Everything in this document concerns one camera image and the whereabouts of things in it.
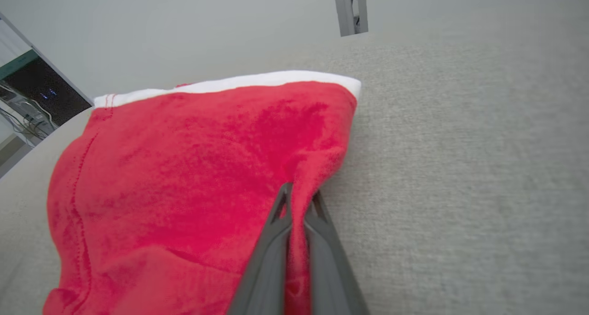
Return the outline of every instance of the gray textured surface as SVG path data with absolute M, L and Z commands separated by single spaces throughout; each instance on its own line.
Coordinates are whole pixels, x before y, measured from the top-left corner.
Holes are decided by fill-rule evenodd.
M 219 75 L 311 69 L 363 81 L 345 164 L 322 190 L 373 315 L 587 313 L 579 1 L 360 34 Z M 46 187 L 85 118 L 0 180 L 0 313 L 38 313 L 57 284 Z

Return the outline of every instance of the white trim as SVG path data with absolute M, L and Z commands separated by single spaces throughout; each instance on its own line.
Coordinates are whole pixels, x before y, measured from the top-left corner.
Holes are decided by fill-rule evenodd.
M 269 72 L 267 74 L 250 74 L 248 76 L 226 78 L 225 80 L 209 80 L 207 82 L 185 85 L 170 90 L 145 89 L 127 94 L 103 95 L 94 99 L 94 107 L 105 108 L 122 106 L 127 103 L 133 103 L 135 101 L 170 93 L 211 93 L 246 86 L 279 86 L 288 83 L 313 81 L 339 84 L 350 91 L 356 99 L 359 99 L 360 97 L 362 83 L 355 78 L 340 76 L 338 74 L 327 74 L 325 72 L 289 70 Z

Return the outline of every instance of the red cloth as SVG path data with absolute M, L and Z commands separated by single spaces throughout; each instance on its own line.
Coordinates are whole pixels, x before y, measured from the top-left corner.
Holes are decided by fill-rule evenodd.
M 57 162 L 47 210 L 62 268 L 45 315 L 225 313 L 286 182 L 286 311 L 310 312 L 303 215 L 341 165 L 355 97 L 319 82 L 176 90 L 97 108 Z

